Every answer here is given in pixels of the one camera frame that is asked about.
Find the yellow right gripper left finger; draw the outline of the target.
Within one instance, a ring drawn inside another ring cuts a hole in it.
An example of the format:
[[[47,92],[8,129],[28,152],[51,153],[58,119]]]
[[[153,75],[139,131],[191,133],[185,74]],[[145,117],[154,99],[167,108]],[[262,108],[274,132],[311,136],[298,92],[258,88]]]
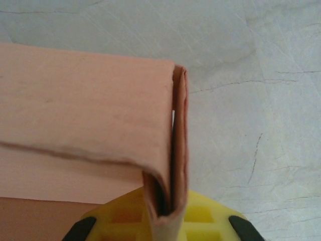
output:
[[[65,240],[152,240],[143,189],[85,213],[67,232]]]

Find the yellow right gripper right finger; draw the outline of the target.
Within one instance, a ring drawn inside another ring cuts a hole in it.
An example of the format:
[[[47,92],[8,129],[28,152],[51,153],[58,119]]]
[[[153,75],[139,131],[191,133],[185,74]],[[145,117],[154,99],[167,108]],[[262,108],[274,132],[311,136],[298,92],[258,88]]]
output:
[[[255,227],[241,213],[190,190],[178,240],[255,240]]]

